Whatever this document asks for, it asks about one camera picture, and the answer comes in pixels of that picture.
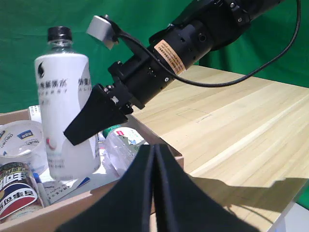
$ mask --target plastic bottle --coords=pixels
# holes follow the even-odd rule
[[[78,179],[100,167],[96,136],[73,146],[63,134],[91,92],[88,57],[74,52],[67,27],[49,28],[48,43],[48,53],[35,60],[35,76],[50,176]]]
[[[116,125],[103,131],[105,155],[122,176],[128,169],[141,145],[148,144],[134,129]]]

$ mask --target orange label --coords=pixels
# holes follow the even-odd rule
[[[186,70],[183,61],[165,40],[161,40],[154,48],[169,64],[174,73],[179,75]]]

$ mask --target wooden table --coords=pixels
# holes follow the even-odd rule
[[[199,66],[183,75],[207,83],[239,76]],[[174,81],[134,115],[183,154],[205,193],[262,232],[274,231],[306,186],[307,88],[259,78],[214,89]]]

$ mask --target plastic lid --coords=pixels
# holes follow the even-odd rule
[[[52,27],[47,31],[47,40],[72,40],[72,32],[71,29],[64,26]]]
[[[105,129],[104,131],[102,131],[102,134],[103,134],[104,138],[106,138],[107,135],[108,135],[112,130],[114,130],[114,129],[116,129],[116,128],[119,128],[119,127],[121,127],[121,126],[120,126],[120,125],[115,125],[115,126],[112,126],[112,127],[108,127],[107,129]]]
[[[39,174],[37,173],[32,173],[34,178],[39,178]]]

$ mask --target can label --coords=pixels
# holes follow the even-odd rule
[[[38,199],[37,193],[27,184],[15,183],[6,187],[0,199],[0,220],[12,213],[34,203]]]
[[[24,163],[8,163],[0,167],[1,223],[43,208],[29,167]]]

